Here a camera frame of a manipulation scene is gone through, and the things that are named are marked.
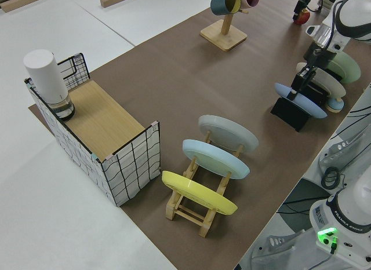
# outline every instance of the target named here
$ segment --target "blue plate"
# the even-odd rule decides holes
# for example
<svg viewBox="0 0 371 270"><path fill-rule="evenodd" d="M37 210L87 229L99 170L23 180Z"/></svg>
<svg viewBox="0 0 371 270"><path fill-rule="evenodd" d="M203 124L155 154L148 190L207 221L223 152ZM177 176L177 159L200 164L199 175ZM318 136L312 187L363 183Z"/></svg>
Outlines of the blue plate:
<svg viewBox="0 0 371 270"><path fill-rule="evenodd" d="M291 91L294 91L291 87L281 85L280 83L275 83L274 88L278 95L289 100L287 96ZM295 99L289 100L295 106L301 108L304 112L313 116L314 118L325 118L327 116L326 112L317 106L312 100L306 98L304 95L298 93Z"/></svg>
<svg viewBox="0 0 371 270"><path fill-rule="evenodd" d="M183 152L191 160L196 157L196 164L220 176L231 172L231 179L243 179L250 173L249 167L237 157L203 141L184 140Z"/></svg>

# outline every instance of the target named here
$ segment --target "red object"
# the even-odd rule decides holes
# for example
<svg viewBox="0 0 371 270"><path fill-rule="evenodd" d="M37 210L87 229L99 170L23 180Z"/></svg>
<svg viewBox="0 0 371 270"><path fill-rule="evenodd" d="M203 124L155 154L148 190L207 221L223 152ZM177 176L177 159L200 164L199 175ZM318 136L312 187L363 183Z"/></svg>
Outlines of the red object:
<svg viewBox="0 0 371 270"><path fill-rule="evenodd" d="M294 20L294 24L303 25L309 20L310 16L311 16L311 13L307 9L303 9L300 12L299 16L297 17L297 19Z"/></svg>

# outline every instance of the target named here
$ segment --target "white table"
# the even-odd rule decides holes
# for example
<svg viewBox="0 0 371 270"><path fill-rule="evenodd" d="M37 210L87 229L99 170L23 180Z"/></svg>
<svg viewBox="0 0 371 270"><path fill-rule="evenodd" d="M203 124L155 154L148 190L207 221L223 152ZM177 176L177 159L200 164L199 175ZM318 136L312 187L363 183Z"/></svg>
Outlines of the white table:
<svg viewBox="0 0 371 270"><path fill-rule="evenodd" d="M0 10L0 25L0 269L174 269L27 108L31 50L93 70L133 46L71 0Z"/></svg>
<svg viewBox="0 0 371 270"><path fill-rule="evenodd" d="M132 45L138 45L210 7L211 0L73 0Z"/></svg>

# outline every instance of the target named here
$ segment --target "light green plate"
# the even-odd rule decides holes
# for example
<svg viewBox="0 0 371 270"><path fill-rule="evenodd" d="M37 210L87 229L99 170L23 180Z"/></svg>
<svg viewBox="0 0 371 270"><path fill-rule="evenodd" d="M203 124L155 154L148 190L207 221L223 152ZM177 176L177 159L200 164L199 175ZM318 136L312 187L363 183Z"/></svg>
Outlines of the light green plate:
<svg viewBox="0 0 371 270"><path fill-rule="evenodd" d="M327 69L341 77L340 83L353 83L361 77L361 69L358 64L344 52L336 54Z"/></svg>

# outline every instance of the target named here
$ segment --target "light blue plate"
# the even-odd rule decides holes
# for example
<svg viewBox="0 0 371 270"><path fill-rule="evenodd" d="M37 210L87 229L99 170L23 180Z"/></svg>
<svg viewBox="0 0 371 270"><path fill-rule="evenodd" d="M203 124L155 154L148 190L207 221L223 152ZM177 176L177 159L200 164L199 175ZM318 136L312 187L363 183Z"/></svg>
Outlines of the light blue plate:
<svg viewBox="0 0 371 270"><path fill-rule="evenodd" d="M278 95L289 100L287 96L293 90L291 87L281 85L280 83L275 83L274 88ZM291 103L301 108L303 111L313 116L314 118L325 118L327 116L326 112L317 106L312 100L306 98L304 95L298 93L295 99L289 100Z"/></svg>
<svg viewBox="0 0 371 270"><path fill-rule="evenodd" d="M220 176L231 172L231 179L243 179L250 173L249 167L237 157L203 141L184 140L183 152L191 160L196 157L196 164Z"/></svg>
<svg viewBox="0 0 371 270"><path fill-rule="evenodd" d="M198 119L201 133L206 135L210 131L210 139L214 144L236 151L243 145L244 151L253 151L259 141L253 133L238 123L216 115L202 115Z"/></svg>

